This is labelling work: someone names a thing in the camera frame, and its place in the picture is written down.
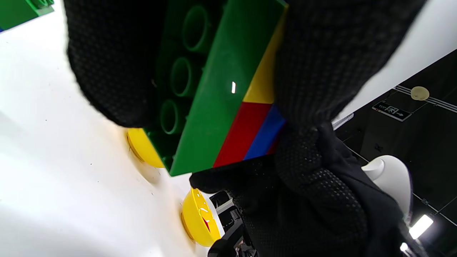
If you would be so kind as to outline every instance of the exit sign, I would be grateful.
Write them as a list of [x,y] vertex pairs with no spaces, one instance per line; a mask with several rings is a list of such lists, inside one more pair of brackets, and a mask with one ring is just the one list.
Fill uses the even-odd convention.
[[411,116],[410,112],[388,105],[384,101],[377,103],[375,106],[372,107],[372,109],[401,122],[405,121],[407,118]]

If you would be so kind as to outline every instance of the gloved hand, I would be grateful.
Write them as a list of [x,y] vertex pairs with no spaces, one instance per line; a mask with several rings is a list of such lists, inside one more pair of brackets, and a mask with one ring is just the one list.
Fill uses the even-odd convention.
[[[399,221],[398,207],[347,155],[330,121],[386,64],[424,1],[287,1],[274,88],[287,127],[276,154],[191,177],[205,192],[230,193],[261,256],[383,256],[380,238]],[[167,1],[64,3],[84,95],[121,126],[147,126]],[[396,244],[387,254],[400,254]]]

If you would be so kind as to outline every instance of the yellow round button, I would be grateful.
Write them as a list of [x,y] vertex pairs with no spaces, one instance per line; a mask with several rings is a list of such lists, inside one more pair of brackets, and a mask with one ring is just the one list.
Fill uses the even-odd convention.
[[140,161],[156,168],[164,167],[162,160],[142,128],[129,128],[127,130],[127,142]]

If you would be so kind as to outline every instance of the ceiling light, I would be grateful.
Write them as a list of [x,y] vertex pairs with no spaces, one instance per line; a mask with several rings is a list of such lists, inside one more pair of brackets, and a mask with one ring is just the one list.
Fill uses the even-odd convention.
[[406,243],[401,244],[400,250],[401,250],[402,252],[406,251],[407,249],[408,249],[408,245],[407,245]]
[[427,216],[422,216],[414,226],[409,229],[409,233],[413,239],[417,239],[422,233],[424,233],[431,225],[433,224],[433,220]]

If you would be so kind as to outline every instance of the lego stud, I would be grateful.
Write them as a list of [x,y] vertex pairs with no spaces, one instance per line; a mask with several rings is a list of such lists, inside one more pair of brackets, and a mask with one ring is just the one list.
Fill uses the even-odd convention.
[[37,8],[45,8],[54,4],[54,0],[31,0],[32,4]]
[[195,63],[185,57],[179,57],[171,67],[171,90],[177,96],[194,97],[201,73],[201,69]]
[[160,110],[160,125],[168,135],[179,134],[184,129],[188,108],[168,99]]
[[211,48],[214,28],[211,25],[208,11],[201,5],[192,7],[182,27],[182,40],[187,50],[206,54]]

